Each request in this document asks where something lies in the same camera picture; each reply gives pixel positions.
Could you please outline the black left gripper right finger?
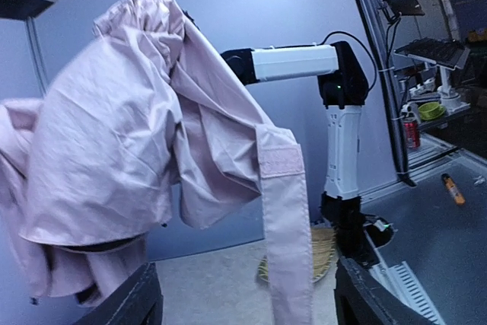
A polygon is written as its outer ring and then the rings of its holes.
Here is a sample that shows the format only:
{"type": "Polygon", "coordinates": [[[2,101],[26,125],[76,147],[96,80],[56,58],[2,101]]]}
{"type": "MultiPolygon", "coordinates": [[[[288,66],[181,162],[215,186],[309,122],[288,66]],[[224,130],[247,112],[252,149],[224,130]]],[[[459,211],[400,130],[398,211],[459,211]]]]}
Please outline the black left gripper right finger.
{"type": "Polygon", "coordinates": [[[426,318],[387,291],[353,259],[337,262],[334,290],[339,325],[425,324],[426,318]]]}

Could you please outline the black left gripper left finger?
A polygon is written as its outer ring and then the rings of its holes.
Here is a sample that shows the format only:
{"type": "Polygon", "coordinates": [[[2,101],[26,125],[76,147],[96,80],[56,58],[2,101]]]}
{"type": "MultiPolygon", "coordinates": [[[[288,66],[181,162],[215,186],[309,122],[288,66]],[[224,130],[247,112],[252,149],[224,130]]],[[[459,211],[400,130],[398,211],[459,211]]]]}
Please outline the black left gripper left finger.
{"type": "Polygon", "coordinates": [[[164,297],[154,263],[140,266],[76,325],[161,325],[164,297]]]}

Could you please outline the pink and black folding umbrella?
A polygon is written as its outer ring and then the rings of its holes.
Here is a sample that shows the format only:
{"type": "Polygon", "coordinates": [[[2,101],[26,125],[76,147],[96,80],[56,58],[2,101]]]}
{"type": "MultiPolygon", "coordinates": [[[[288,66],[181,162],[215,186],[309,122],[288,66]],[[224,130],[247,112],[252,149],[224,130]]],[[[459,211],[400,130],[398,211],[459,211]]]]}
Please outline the pink and black folding umbrella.
{"type": "Polygon", "coordinates": [[[107,299],[172,217],[207,228],[263,203],[277,324],[313,321],[301,147],[175,0],[120,0],[45,97],[1,103],[1,217],[32,298],[107,299]]]}

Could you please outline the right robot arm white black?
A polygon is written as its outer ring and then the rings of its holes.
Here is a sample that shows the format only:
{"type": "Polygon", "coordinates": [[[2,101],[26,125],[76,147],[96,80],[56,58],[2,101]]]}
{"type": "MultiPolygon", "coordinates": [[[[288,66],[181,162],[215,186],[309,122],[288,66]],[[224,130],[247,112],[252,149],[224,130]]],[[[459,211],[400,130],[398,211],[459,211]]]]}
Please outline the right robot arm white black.
{"type": "Polygon", "coordinates": [[[234,49],[222,58],[244,85],[313,76],[326,110],[327,168],[321,212],[344,256],[371,261],[358,189],[359,129],[368,81],[345,41],[316,46],[234,49]]]}

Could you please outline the woven bamboo tray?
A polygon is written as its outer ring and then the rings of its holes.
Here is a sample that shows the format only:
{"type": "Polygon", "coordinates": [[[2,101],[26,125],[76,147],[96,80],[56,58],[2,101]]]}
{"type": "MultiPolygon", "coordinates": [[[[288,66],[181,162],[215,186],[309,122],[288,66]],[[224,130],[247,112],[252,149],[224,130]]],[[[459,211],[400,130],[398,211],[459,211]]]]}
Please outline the woven bamboo tray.
{"type": "Polygon", "coordinates": [[[313,283],[319,282],[329,272],[336,252],[336,233],[324,223],[312,225],[313,283]]]}

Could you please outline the orange marker pen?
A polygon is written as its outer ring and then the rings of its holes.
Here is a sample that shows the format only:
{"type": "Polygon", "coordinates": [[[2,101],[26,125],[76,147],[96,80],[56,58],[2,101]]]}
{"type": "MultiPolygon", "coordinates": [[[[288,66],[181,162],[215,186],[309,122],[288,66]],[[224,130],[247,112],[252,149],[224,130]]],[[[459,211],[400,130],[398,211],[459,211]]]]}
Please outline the orange marker pen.
{"type": "Polygon", "coordinates": [[[452,177],[449,174],[442,174],[441,179],[442,179],[447,191],[449,192],[449,194],[454,199],[454,202],[458,206],[464,205],[466,203],[466,200],[465,200],[463,194],[460,192],[460,189],[458,188],[458,186],[456,185],[456,183],[452,179],[452,177]]]}

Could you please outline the red soda can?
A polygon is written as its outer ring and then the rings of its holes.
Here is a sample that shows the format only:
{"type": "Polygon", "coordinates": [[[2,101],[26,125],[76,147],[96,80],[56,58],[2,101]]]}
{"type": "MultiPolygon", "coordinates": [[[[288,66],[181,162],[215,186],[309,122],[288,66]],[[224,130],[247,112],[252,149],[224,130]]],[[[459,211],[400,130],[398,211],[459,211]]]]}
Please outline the red soda can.
{"type": "Polygon", "coordinates": [[[403,121],[406,145],[410,149],[416,149],[420,146],[419,125],[414,118],[404,119],[403,121]]]}

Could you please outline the green bowl in background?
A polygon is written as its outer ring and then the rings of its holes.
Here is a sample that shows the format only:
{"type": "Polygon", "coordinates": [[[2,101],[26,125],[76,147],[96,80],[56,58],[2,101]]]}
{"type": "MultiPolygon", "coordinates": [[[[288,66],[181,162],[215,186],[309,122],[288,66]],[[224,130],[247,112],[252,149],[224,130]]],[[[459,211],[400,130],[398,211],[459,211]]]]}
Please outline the green bowl in background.
{"type": "Polygon", "coordinates": [[[418,111],[421,121],[429,122],[442,117],[446,108],[439,102],[428,102],[420,105],[418,111]]]}

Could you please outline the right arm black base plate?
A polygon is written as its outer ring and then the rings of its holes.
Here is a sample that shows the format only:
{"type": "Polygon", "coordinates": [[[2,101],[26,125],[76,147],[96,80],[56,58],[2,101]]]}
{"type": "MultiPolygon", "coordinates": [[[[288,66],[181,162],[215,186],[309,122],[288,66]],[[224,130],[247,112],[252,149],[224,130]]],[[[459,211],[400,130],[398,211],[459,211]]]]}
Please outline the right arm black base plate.
{"type": "Polygon", "coordinates": [[[340,228],[337,243],[345,257],[370,269],[380,262],[376,249],[391,242],[395,232],[385,218],[360,213],[348,227],[340,228]]]}

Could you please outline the left aluminium corner post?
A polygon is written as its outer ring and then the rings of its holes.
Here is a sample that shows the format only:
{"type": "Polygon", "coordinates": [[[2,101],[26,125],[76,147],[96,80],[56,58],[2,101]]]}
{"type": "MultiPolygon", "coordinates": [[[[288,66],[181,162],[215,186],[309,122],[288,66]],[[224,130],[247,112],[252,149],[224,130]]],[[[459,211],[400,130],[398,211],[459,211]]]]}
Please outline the left aluminium corner post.
{"type": "Polygon", "coordinates": [[[40,48],[40,41],[37,34],[35,19],[29,17],[25,21],[25,26],[26,26],[27,41],[31,53],[31,59],[33,61],[34,73],[37,77],[37,82],[40,88],[40,92],[43,96],[45,96],[49,87],[49,79],[47,77],[46,66],[43,61],[43,55],[40,48]]]}

